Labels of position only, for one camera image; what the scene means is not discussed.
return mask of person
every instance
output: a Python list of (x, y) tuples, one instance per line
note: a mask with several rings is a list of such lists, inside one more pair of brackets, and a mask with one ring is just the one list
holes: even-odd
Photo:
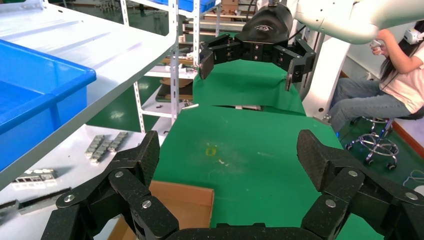
[[(424, 33), (424, 20), (414, 27)], [(372, 48), (374, 55), (384, 55), (381, 81), (341, 78), (338, 80), (327, 118), (338, 133), (358, 117), (399, 118), (416, 113), (424, 106), (424, 43), (398, 42), (388, 29), (378, 33), (381, 50)]]

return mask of green mat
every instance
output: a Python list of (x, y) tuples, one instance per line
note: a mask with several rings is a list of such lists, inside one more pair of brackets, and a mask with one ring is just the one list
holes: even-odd
[[(329, 126), (309, 117), (204, 105), (182, 110), (154, 179), (214, 189), (211, 227), (299, 227), (320, 195), (297, 158), (302, 129), (341, 148)], [(337, 240), (356, 239), (383, 237), (352, 215)]]
[(217, 64), (205, 80), (199, 76), (194, 79), (193, 101), (207, 106), (269, 106), (305, 116), (296, 88), (284, 90), (286, 74), (269, 62), (236, 60)]

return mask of green floor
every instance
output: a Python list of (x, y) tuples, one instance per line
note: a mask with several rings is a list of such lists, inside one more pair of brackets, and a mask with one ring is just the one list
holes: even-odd
[[(75, 10), (111, 21), (122, 22), (122, 17), (119, 12), (103, 13), (98, 8), (88, 7), (75, 7)], [(168, 17), (166, 13), (149, 14), (149, 11), (146, 11), (146, 13), (147, 15), (142, 15), (138, 10), (129, 10), (129, 24), (135, 28), (166, 35), (168, 33)], [(138, 81), (141, 100), (147, 100), (159, 85), (159, 78), (142, 77)], [(146, 130), (151, 129), (157, 119), (158, 118), (155, 116), (145, 115), (144, 122)], [(99, 114), (93, 117), (88, 124), (139, 132), (140, 127), (138, 124), (133, 88), (130, 87)], [(343, 145), (349, 143), (358, 136), (367, 133), (370, 128), (371, 124), (365, 120), (361, 120), (355, 126), (347, 125), (340, 132), (339, 138), (341, 139), (341, 143)], [(394, 141), (400, 149), (397, 157), (397, 168), (393, 171), (389, 171), (386, 168), (386, 163), (390, 161), (390, 159), (386, 157), (375, 157), (374, 163), (369, 166), (370, 169), (400, 184), (410, 175), (412, 170), (418, 169), (424, 171), (423, 159), (416, 154), (396, 132), (390, 135), (390, 139)], [(360, 145), (355, 145), (351, 152), (360, 161), (363, 161), (368, 154)], [(418, 184), (410, 180), (406, 186), (413, 189), (418, 186)]]

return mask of stool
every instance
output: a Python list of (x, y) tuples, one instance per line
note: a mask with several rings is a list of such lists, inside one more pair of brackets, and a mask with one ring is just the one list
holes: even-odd
[(368, 122), (371, 122), (371, 123), (372, 123), (371, 130), (369, 130), (369, 133), (370, 133), (370, 134), (372, 134), (372, 133), (376, 133), (376, 132), (375, 132), (375, 129), (376, 129), (376, 125), (377, 125), (377, 124), (387, 124), (387, 122), (389, 121), (388, 119), (384, 119), (384, 118), (378, 118), (378, 117), (364, 117), (364, 116), (362, 116), (362, 117), (358, 117), (358, 118), (355, 118), (354, 120), (352, 120), (352, 121), (350, 122), (350, 125), (356, 125), (360, 119), (365, 119), (365, 120), (367, 120)]
[[(424, 107), (422, 107), (420, 110), (418, 110), (414, 114), (404, 116), (404, 117), (399, 117), (399, 119), (418, 120), (418, 119), (422, 119), (423, 117), (424, 117)], [(393, 163), (388, 163), (387, 168), (389, 170), (395, 169), (398, 164), (396, 155), (399, 153), (399, 148), (394, 142), (387, 139), (387, 135), (392, 130), (392, 124), (394, 121), (395, 121), (395, 118), (390, 118), (389, 120), (387, 120), (387, 124), (381, 130), (380, 134), (376, 134), (375, 132), (372, 132), (373, 131), (372, 129), (371, 133), (367, 133), (358, 137), (356, 140), (346, 144), (344, 147), (347, 150), (351, 150), (355, 143), (360, 143), (362, 146), (366, 147), (370, 151), (368, 156), (365, 158), (366, 164), (368, 165), (372, 164), (373, 154), (378, 154), (382, 156), (392, 157)]]

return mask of pink shirt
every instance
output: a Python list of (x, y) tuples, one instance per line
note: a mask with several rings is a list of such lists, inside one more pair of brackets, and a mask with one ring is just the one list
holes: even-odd
[[(413, 55), (424, 63), (424, 44)], [(416, 113), (424, 106), (424, 64), (407, 74), (398, 74), (387, 86), (380, 83), (380, 89), (405, 104), (412, 113)]]

